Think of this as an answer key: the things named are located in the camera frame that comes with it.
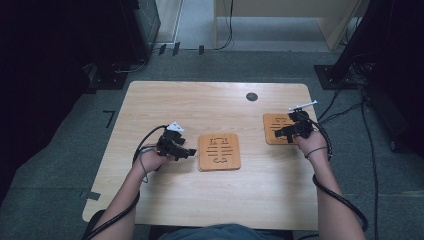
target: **wooden table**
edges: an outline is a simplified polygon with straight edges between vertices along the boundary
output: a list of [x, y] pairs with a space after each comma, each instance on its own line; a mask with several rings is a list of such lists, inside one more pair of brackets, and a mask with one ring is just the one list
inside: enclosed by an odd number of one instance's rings
[[[248, 101], [246, 95], [258, 99]], [[153, 128], [177, 121], [185, 148], [197, 148], [203, 134], [236, 133], [241, 168], [200, 172], [197, 154], [163, 165], [142, 184], [136, 223], [207, 226], [239, 223], [256, 229], [317, 229], [313, 170], [296, 145], [265, 142], [264, 113], [287, 113], [310, 102], [303, 84], [227, 82], [132, 82], [83, 219], [106, 209], [131, 168], [134, 150]], [[316, 119], [313, 107], [305, 109]], [[155, 143], [162, 130], [146, 143]]]

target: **wire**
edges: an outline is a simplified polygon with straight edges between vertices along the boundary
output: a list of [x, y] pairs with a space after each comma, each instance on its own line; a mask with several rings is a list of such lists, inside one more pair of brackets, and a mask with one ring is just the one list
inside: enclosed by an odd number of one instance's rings
[[[144, 144], [144, 142], [147, 140], [147, 138], [149, 138], [154, 132], [156, 132], [157, 130], [159, 130], [159, 129], [161, 129], [161, 128], [166, 128], [167, 126], [166, 125], [162, 125], [162, 126], [159, 126], [159, 127], [155, 127], [152, 131], [150, 131], [144, 138], [143, 138], [143, 140], [141, 140], [141, 142], [140, 142], [140, 144], [138, 144], [138, 147], [137, 147], [137, 149], [135, 150], [135, 152], [134, 152], [134, 157], [133, 157], [133, 164], [134, 164], [134, 162], [137, 160], [137, 157], [138, 157], [138, 155], [140, 155], [140, 152], [143, 150], [143, 149], [145, 149], [145, 148], [149, 148], [149, 147], [142, 147], [142, 145]], [[140, 163], [141, 163], [141, 167], [143, 168], [143, 171], [144, 172], [146, 172], [146, 169], [144, 168], [144, 165], [143, 165], [143, 162], [142, 161], [140, 161]], [[149, 178], [147, 177], [147, 174], [146, 174], [146, 180], [144, 180], [143, 179], [143, 182], [144, 183], [148, 183], [149, 182]]]
[[363, 97], [363, 101], [361, 104], [361, 112], [362, 119], [364, 121], [365, 129], [368, 134], [368, 139], [370, 141], [371, 147], [371, 160], [372, 160], [372, 169], [374, 175], [374, 239], [378, 240], [378, 177], [377, 177], [377, 164], [375, 161], [375, 149], [374, 142], [372, 140], [371, 132], [367, 123], [367, 119], [365, 118], [364, 105], [366, 104], [366, 99]]
[[[328, 155], [328, 161], [330, 161], [331, 156], [332, 156], [332, 145], [331, 145], [330, 139], [329, 139], [328, 134], [325, 131], [325, 129], [320, 124], [314, 122], [312, 119], [310, 119], [306, 115], [301, 114], [299, 112], [295, 112], [295, 113], [298, 116], [303, 117], [305, 120], [310, 121], [315, 127], [318, 128], [318, 130], [320, 131], [320, 133], [324, 137], [325, 141], [327, 142], [327, 155]], [[346, 198], [340, 196], [339, 194], [337, 194], [337, 193], [333, 192], [332, 190], [330, 190], [330, 189], [326, 188], [325, 186], [323, 186], [318, 181], [318, 179], [316, 178], [315, 174], [312, 177], [312, 181], [315, 184], [315, 186], [317, 186], [317, 188], [321, 189], [323, 192], [325, 192], [329, 196], [333, 197], [334, 199], [338, 200], [339, 202], [341, 202], [342, 204], [344, 204], [346, 207], [348, 207], [349, 209], [351, 209], [361, 219], [361, 221], [362, 221], [362, 230], [364, 232], [368, 229], [368, 220], [367, 220], [367, 218], [365, 217], [365, 215], [355, 205], [353, 205]], [[306, 239], [306, 238], [316, 237], [316, 236], [317, 236], [317, 234], [313, 234], [313, 235], [304, 236], [301, 239]]]
[[383, 44], [381, 44], [381, 45], [380, 45], [380, 47], [379, 47], [379, 48], [377, 48], [377, 49], [376, 49], [376, 50], [374, 50], [374, 51], [370, 51], [370, 52], [367, 52], [367, 53], [361, 53], [361, 54], [354, 55], [354, 56], [351, 58], [351, 61], [352, 61], [351, 65], [356, 65], [356, 64], [357, 64], [357, 63], [355, 63], [355, 59], [356, 59], [356, 58], [358, 58], [358, 57], [363, 57], [363, 56], [367, 56], [367, 55], [372, 55], [372, 54], [375, 54], [375, 53], [378, 53], [378, 52], [380, 52], [381, 50], [383, 50], [383, 49], [385, 48], [385, 46], [386, 46], [386, 45], [387, 45], [387, 43], [389, 42], [389, 36], [390, 36], [390, 30], [391, 30], [391, 26], [392, 26], [392, 18], [393, 18], [394, 6], [395, 6], [395, 0], [392, 0], [392, 5], [391, 5], [391, 9], [390, 9], [390, 16], [389, 16], [389, 23], [388, 23], [388, 25], [387, 25], [386, 37], [385, 37], [385, 40], [384, 40]]
[[328, 121], [330, 121], [330, 120], [333, 120], [334, 118], [336, 118], [336, 117], [338, 117], [338, 116], [344, 115], [344, 114], [348, 113], [350, 110], [353, 110], [353, 109], [355, 109], [355, 108], [358, 108], [358, 107], [360, 107], [361, 105], [362, 105], [362, 102], [361, 102], [361, 103], [357, 103], [357, 104], [355, 104], [355, 105], [352, 105], [349, 109], [347, 109], [347, 110], [345, 110], [345, 111], [343, 111], [343, 112], [339, 112], [339, 113], [332, 114], [332, 115], [328, 116], [326, 119], [324, 119], [324, 120], [320, 121], [320, 124], [321, 124], [321, 125], [323, 125], [324, 123], [326, 123], [326, 122], [328, 122]]
[[231, 0], [230, 21], [229, 21], [229, 23], [227, 21], [227, 16], [225, 16], [225, 22], [227, 23], [228, 29], [230, 30], [230, 33], [229, 33], [228, 38], [227, 38], [227, 41], [225, 42], [225, 44], [222, 47], [220, 47], [220, 48], [214, 48], [213, 50], [222, 50], [222, 49], [228, 47], [231, 42], [234, 43], [234, 40], [233, 40], [233, 26], [232, 26], [233, 7], [234, 7], [234, 0]]
[[115, 73], [133, 73], [133, 72], [137, 72], [138, 70], [140, 70], [142, 67], [144, 67], [144, 65], [146, 65], [146, 60], [145, 61], [143, 61], [143, 64], [140, 66], [140, 67], [138, 67], [138, 68], [136, 68], [136, 69], [132, 69], [132, 70], [124, 70], [124, 71], [120, 71], [120, 70], [118, 70], [118, 71], [115, 71]]
[[125, 209], [124, 211], [122, 211], [120, 214], [116, 215], [115, 217], [113, 217], [109, 221], [103, 223], [98, 228], [96, 228], [93, 231], [91, 231], [89, 233], [89, 235], [83, 237], [83, 239], [92, 239], [97, 234], [101, 233], [106, 228], [110, 227], [112, 224], [114, 224], [117, 221], [121, 220], [125, 215], [127, 215], [129, 212], [131, 212], [131, 210], [137, 205], [139, 199], [140, 199], [140, 191], [138, 191], [137, 196], [135, 197], [134, 201], [131, 203], [131, 205], [127, 209]]
[[[150, 148], [152, 146], [145, 146], [142, 147], [143, 143], [147, 140], [147, 138], [149, 138], [154, 132], [156, 132], [158, 129], [161, 128], [166, 128], [166, 125], [162, 125], [159, 127], [154, 128], [152, 131], [150, 131], [144, 138], [143, 140], [141, 140], [140, 144], [138, 145], [137, 149], [135, 150], [134, 153], [134, 157], [133, 157], [133, 161], [132, 164], [134, 164], [134, 162], [137, 160], [138, 155], [140, 154], [140, 152], [143, 149], [146, 148]], [[146, 169], [144, 168], [143, 162], [140, 161], [141, 166], [143, 167], [144, 172], [146, 172]], [[143, 179], [144, 183], [147, 183], [149, 181], [149, 179], [147, 178], [147, 174], [146, 174], [146, 181]], [[93, 237], [95, 237], [97, 234], [101, 233], [102, 231], [104, 231], [106, 228], [110, 227], [112, 224], [116, 223], [117, 221], [121, 220], [123, 217], [125, 217], [129, 212], [131, 212], [131, 210], [137, 205], [138, 200], [140, 200], [140, 191], [138, 191], [137, 196], [135, 197], [134, 201], [131, 203], [131, 205], [126, 208], [124, 211], [122, 211], [121, 213], [119, 213], [118, 215], [116, 215], [115, 217], [113, 217], [112, 219], [110, 219], [109, 221], [103, 223], [101, 226], [99, 226], [98, 228], [92, 230], [87, 236], [84, 236], [83, 239], [92, 239]]]

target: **floor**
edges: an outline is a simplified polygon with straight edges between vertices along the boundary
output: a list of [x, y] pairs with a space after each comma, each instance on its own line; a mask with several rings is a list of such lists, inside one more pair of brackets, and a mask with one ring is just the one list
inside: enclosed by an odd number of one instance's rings
[[[213, 49], [213, 0], [157, 0], [162, 22], [157, 46], [180, 42], [181, 49]], [[218, 47], [229, 37], [229, 18], [218, 19]], [[329, 52], [313, 18], [233, 17], [232, 51]], [[340, 45], [335, 52], [341, 52]]]

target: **wooden coaster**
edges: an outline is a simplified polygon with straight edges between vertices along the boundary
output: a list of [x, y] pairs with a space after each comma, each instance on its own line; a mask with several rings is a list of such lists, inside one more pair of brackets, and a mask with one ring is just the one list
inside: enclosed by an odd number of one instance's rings
[[237, 134], [210, 134], [199, 137], [199, 171], [240, 169]]
[[265, 129], [265, 140], [268, 144], [297, 144], [296, 140], [293, 143], [287, 141], [287, 137], [275, 137], [275, 131], [280, 130], [283, 127], [293, 125], [294, 122], [289, 118], [288, 114], [264, 114], [264, 129]]

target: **black cable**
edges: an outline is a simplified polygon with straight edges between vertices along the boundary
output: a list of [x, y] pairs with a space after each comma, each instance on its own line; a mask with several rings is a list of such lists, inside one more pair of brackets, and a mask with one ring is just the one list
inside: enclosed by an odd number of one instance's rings
[[362, 105], [362, 102], [361, 102], [361, 103], [357, 103], [357, 104], [355, 104], [355, 105], [352, 105], [350, 108], [348, 108], [348, 109], [344, 110], [343, 112], [339, 112], [339, 113], [332, 114], [332, 115], [328, 116], [326, 119], [324, 119], [324, 120], [320, 121], [320, 124], [321, 124], [321, 125], [323, 125], [324, 123], [326, 123], [326, 122], [328, 122], [328, 121], [330, 121], [330, 120], [333, 120], [334, 118], [336, 118], [336, 117], [338, 117], [338, 116], [344, 115], [344, 114], [348, 113], [350, 110], [353, 110], [353, 109], [355, 109], [355, 108], [358, 108], [358, 107], [360, 107], [361, 105]]
[[[327, 132], [325, 131], [325, 129], [318, 123], [314, 122], [312, 119], [310, 119], [309, 117], [299, 113], [299, 112], [295, 112], [298, 116], [303, 117], [304, 120], [308, 120], [309, 122], [311, 122], [315, 127], [318, 128], [318, 130], [320, 131], [320, 133], [322, 134], [322, 136], [324, 137], [325, 141], [327, 142], [327, 155], [328, 155], [328, 161], [330, 161], [331, 156], [332, 156], [332, 145], [330, 142], [330, 139], [328, 137]], [[317, 186], [319, 189], [321, 189], [323, 192], [325, 192], [326, 194], [328, 194], [329, 196], [333, 197], [334, 199], [338, 200], [339, 202], [341, 202], [342, 204], [344, 204], [346, 207], [348, 207], [349, 209], [351, 209], [362, 221], [362, 230], [365, 232], [368, 229], [368, 220], [365, 217], [365, 215], [357, 208], [355, 207], [355, 205], [353, 205], [349, 200], [347, 200], [346, 198], [340, 196], [339, 194], [331, 191], [330, 189], [326, 188], [325, 186], [323, 186], [318, 179], [316, 178], [315, 174], [312, 177], [312, 181], [315, 184], [315, 186]], [[308, 236], [304, 236], [301, 239], [306, 239], [306, 238], [310, 238], [310, 237], [316, 237], [317, 234], [313, 234], [313, 235], [308, 235]]]
[[[154, 128], [152, 131], [150, 131], [144, 138], [143, 140], [141, 140], [140, 144], [138, 145], [137, 149], [135, 150], [134, 153], [134, 157], [133, 157], [133, 162], [132, 164], [134, 164], [135, 160], [137, 160], [138, 155], [140, 154], [140, 152], [145, 149], [145, 148], [149, 148], [149, 147], [142, 147], [143, 143], [147, 140], [147, 138], [149, 138], [154, 132], [156, 132], [158, 129], [161, 128], [166, 128], [166, 125], [162, 125], [159, 127]], [[140, 161], [141, 166], [143, 167], [144, 172], [146, 172], [146, 170], [144, 169], [143, 163]], [[146, 181], [143, 180], [143, 182], [147, 183], [148, 179], [147, 179], [147, 174], [146, 174]], [[116, 223], [117, 221], [121, 220], [123, 217], [125, 217], [129, 212], [131, 212], [131, 210], [137, 205], [138, 200], [140, 199], [140, 191], [138, 191], [137, 196], [135, 197], [134, 201], [131, 203], [131, 205], [126, 208], [124, 211], [122, 211], [121, 213], [119, 213], [118, 215], [116, 215], [115, 217], [113, 217], [112, 219], [110, 219], [109, 221], [103, 223], [102, 225], [100, 225], [99, 227], [97, 227], [96, 229], [92, 230], [87, 236], [84, 236], [83, 239], [92, 239], [93, 237], [95, 237], [97, 234], [101, 233], [102, 231], [104, 231], [106, 228], [112, 226], [112, 224]]]
[[97, 234], [99, 234], [102, 231], [104, 231], [106, 228], [112, 226], [112, 224], [114, 224], [117, 221], [121, 220], [129, 212], [131, 212], [131, 210], [137, 205], [139, 199], [140, 199], [140, 191], [138, 191], [137, 196], [135, 197], [134, 201], [131, 203], [131, 205], [127, 209], [125, 209], [124, 211], [122, 211], [121, 213], [119, 213], [118, 215], [116, 215], [115, 217], [113, 217], [112, 219], [110, 219], [109, 221], [103, 223], [98, 228], [96, 228], [93, 231], [91, 231], [90, 234], [88, 236], [86, 236], [85, 238], [83, 238], [83, 239], [92, 239]]
[[365, 97], [363, 98], [362, 104], [361, 104], [361, 112], [362, 112], [362, 119], [364, 121], [365, 129], [368, 134], [368, 139], [370, 141], [370, 147], [371, 147], [371, 160], [372, 160], [372, 169], [373, 169], [373, 175], [374, 175], [374, 239], [378, 240], [378, 177], [377, 177], [377, 164], [375, 161], [375, 150], [374, 150], [374, 142], [372, 140], [371, 132], [367, 123], [367, 119], [365, 118], [365, 112], [364, 112], [364, 104], [366, 104]]
[[351, 86], [351, 85], [361, 85], [361, 84], [359, 84], [359, 83], [356, 83], [356, 82], [347, 82], [347, 81], [341, 81], [341, 82], [339, 82], [338, 84], [337, 84], [337, 91], [335, 91], [334, 92], [334, 95], [333, 95], [333, 98], [331, 99], [331, 102], [330, 102], [330, 104], [328, 105], [328, 107], [324, 110], [324, 112], [318, 117], [318, 121], [320, 121], [323, 117], [324, 117], [324, 115], [328, 112], [328, 110], [330, 110], [330, 108], [333, 106], [333, 104], [334, 104], [334, 101], [336, 100], [336, 98], [337, 98], [337, 96], [339, 95], [339, 93], [343, 90], [343, 89], [345, 89], [346, 87], [348, 87], [348, 86]]
[[214, 50], [222, 50], [230, 45], [231, 42], [234, 42], [233, 40], [233, 26], [232, 26], [232, 19], [233, 19], [233, 7], [234, 7], [234, 0], [231, 0], [231, 7], [230, 7], [230, 23], [228, 24], [227, 18], [225, 18], [225, 21], [227, 22], [227, 26], [230, 30], [229, 36], [225, 44], [220, 48], [214, 48]]
[[367, 56], [367, 55], [376, 54], [376, 53], [380, 52], [381, 50], [383, 50], [385, 48], [385, 46], [388, 44], [388, 42], [389, 42], [389, 36], [390, 36], [390, 30], [391, 30], [390, 28], [392, 26], [392, 18], [393, 18], [394, 6], [395, 6], [395, 0], [392, 0], [392, 5], [391, 5], [391, 9], [390, 9], [390, 16], [389, 16], [389, 23], [388, 23], [388, 26], [387, 26], [386, 36], [385, 36], [385, 39], [384, 39], [383, 44], [381, 44], [379, 46], [379, 48], [377, 48], [376, 50], [373, 50], [373, 51], [370, 51], [370, 52], [367, 52], [367, 53], [360, 53], [360, 54], [354, 55], [351, 58], [351, 60], [352, 60], [352, 64], [351, 65], [355, 65], [356, 64], [355, 63], [355, 59], [356, 58]]
[[346, 198], [340, 196], [339, 194], [333, 192], [332, 190], [324, 187], [317, 179], [317, 177], [312, 177], [312, 181], [314, 182], [315, 186], [317, 186], [319, 189], [321, 189], [323, 192], [327, 193], [337, 201], [343, 203], [346, 207], [348, 207], [350, 210], [352, 210], [362, 221], [362, 231], [366, 231], [368, 229], [368, 220], [365, 217], [365, 215], [357, 208], [355, 205], [353, 205], [349, 200]]

